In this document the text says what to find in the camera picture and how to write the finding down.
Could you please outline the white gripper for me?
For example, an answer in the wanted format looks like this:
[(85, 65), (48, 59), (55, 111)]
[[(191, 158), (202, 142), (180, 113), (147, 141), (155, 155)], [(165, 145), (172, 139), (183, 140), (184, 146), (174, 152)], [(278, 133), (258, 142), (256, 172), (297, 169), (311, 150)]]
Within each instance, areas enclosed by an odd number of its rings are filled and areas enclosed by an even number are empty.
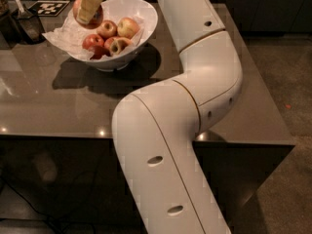
[(77, 12), (77, 20), (82, 24), (88, 24), (96, 14), (102, 0), (80, 0)]

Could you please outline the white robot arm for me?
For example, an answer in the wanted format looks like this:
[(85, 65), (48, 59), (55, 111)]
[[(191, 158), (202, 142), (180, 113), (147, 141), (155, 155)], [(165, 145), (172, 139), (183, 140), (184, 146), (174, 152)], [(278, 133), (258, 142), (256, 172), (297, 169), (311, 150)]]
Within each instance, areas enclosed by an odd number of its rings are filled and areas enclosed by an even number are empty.
[(116, 106), (113, 142), (148, 234), (231, 234), (192, 147), (239, 95), (243, 70), (209, 0), (157, 0), (181, 74)]

